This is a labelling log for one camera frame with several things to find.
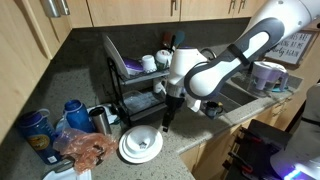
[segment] blue bottle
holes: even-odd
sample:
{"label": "blue bottle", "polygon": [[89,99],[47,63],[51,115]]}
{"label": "blue bottle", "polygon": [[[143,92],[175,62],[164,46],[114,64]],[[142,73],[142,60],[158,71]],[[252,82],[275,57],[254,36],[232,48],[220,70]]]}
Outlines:
{"label": "blue bottle", "polygon": [[79,129],[86,133],[94,132],[94,126],[89,119],[87,108],[79,100],[70,100],[65,103],[64,116],[71,128]]}
{"label": "blue bottle", "polygon": [[28,112],[18,119],[18,129],[43,162],[51,165],[58,163],[61,156],[52,147],[55,134],[47,119],[49,114],[48,109]]}

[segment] kitchen counter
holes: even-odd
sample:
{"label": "kitchen counter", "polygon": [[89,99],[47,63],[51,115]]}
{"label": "kitchen counter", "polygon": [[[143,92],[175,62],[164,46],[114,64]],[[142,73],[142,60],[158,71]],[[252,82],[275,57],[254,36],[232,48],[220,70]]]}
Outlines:
{"label": "kitchen counter", "polygon": [[[162,131],[163,114],[154,115],[149,124],[158,129],[163,137],[161,152],[151,161],[143,164],[131,164],[121,158],[119,152],[114,153],[102,164],[92,170],[93,180],[98,179],[194,179],[179,157],[179,154],[215,137],[230,127],[237,125],[250,117],[262,112],[277,102],[293,95],[297,91],[301,79],[289,81],[293,84],[282,93],[271,93],[271,97],[258,98],[236,110],[211,120],[202,112],[193,112],[184,106],[176,113],[169,132]],[[120,139],[120,125],[112,125],[113,135]]]}

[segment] kitchen sink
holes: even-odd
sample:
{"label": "kitchen sink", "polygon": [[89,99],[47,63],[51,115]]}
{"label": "kitchen sink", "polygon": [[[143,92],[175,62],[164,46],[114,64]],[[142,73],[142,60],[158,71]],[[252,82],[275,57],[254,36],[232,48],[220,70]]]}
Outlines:
{"label": "kitchen sink", "polygon": [[[223,112],[219,115],[223,115],[225,113],[231,112],[245,104],[248,104],[257,98],[250,95],[249,93],[234,87],[230,84],[225,83],[221,90],[220,94],[210,101],[221,102],[223,104]],[[205,105],[202,103],[201,110],[204,112]]]}

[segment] robotic arm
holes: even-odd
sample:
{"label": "robotic arm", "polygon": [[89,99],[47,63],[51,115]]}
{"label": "robotic arm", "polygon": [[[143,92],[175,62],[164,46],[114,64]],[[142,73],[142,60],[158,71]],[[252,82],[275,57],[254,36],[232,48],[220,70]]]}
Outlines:
{"label": "robotic arm", "polygon": [[197,49],[177,49],[168,77],[163,131],[167,132],[186,93],[194,99],[216,96],[224,82],[278,42],[320,16],[320,0],[268,0],[251,18],[242,36],[214,61]]}

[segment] wall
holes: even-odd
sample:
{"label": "wall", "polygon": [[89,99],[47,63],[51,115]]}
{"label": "wall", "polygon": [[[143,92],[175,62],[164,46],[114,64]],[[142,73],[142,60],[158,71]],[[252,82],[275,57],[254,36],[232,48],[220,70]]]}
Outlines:
{"label": "wall", "polygon": [[[62,116],[64,103],[79,99],[92,107],[114,100],[101,32],[106,32],[122,56],[135,59],[155,54],[162,46],[165,31],[186,34],[181,46],[211,48],[217,54],[235,41],[249,19],[132,25],[74,29],[25,104],[21,113],[39,108],[51,111],[55,124]],[[151,82],[128,86],[125,91],[151,86]],[[0,179],[39,179],[44,170],[41,159],[13,127],[0,147]]]}

